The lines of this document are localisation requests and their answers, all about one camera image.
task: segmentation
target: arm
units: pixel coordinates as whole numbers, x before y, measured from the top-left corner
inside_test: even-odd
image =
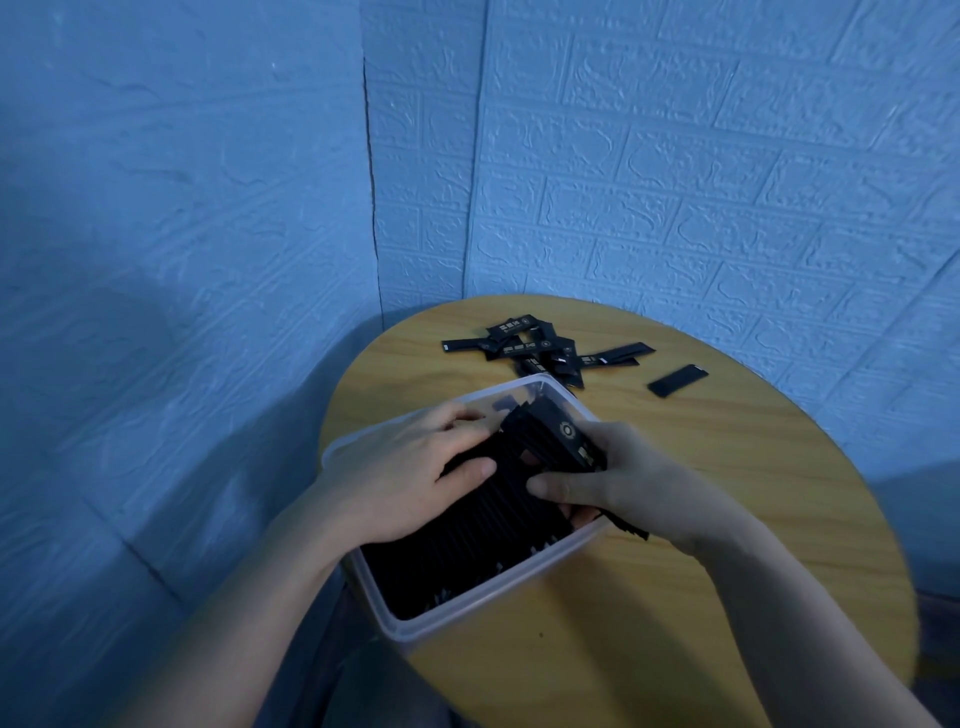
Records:
[[[338,454],[189,621],[112,725],[253,725],[294,632],[340,558],[412,533],[480,485],[496,468],[490,458],[440,475],[498,427],[451,402]]]
[[[652,448],[629,425],[580,423],[604,473],[545,473],[527,487],[608,508],[703,564],[776,728],[937,722],[876,656],[827,590],[733,498]]]

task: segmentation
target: fingernail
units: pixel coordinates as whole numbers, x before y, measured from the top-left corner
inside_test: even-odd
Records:
[[[527,493],[536,497],[544,497],[546,495],[546,482],[540,475],[534,475],[527,481]]]

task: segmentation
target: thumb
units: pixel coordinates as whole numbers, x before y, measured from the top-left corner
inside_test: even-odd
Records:
[[[495,460],[490,457],[475,457],[440,478],[435,491],[449,505],[478,488],[495,472]]]
[[[531,495],[556,503],[606,505],[606,489],[601,473],[540,473],[527,481]]]

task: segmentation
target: hand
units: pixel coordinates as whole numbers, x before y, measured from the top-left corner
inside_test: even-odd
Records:
[[[722,490],[672,460],[626,423],[577,423],[607,454],[602,473],[541,473],[527,481],[534,496],[606,508],[661,536],[685,553],[726,534],[749,512]]]
[[[493,475],[496,463],[481,457],[441,477],[455,455],[494,434],[501,419],[452,401],[381,427],[334,455],[303,507],[328,517],[345,550],[402,538]]]

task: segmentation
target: forearm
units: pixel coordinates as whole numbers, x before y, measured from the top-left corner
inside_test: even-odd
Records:
[[[776,728],[937,725],[762,523],[747,517],[696,556]]]
[[[118,727],[253,724],[303,616],[343,549],[324,523],[311,534],[282,514],[194,615]]]

